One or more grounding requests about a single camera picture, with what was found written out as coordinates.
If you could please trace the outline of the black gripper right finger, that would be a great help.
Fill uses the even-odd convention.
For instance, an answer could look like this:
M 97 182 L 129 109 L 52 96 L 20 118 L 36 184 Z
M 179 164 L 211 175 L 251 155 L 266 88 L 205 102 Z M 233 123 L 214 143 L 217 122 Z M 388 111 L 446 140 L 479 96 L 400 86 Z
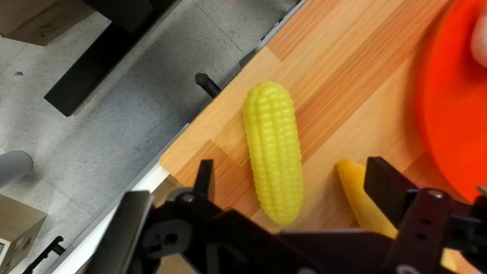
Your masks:
M 382 157 L 370 157 L 365 167 L 365 193 L 386 219 L 399 227 L 418 188 Z

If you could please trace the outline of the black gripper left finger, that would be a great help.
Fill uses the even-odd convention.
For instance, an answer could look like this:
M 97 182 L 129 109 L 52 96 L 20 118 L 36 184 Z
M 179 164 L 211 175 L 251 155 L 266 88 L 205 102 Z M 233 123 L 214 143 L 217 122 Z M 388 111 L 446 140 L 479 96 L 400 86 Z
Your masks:
M 213 164 L 214 164 L 213 160 L 202 160 L 199 163 L 195 185 L 193 185 L 193 192 L 207 199 L 213 198 L 213 176 L 214 176 Z

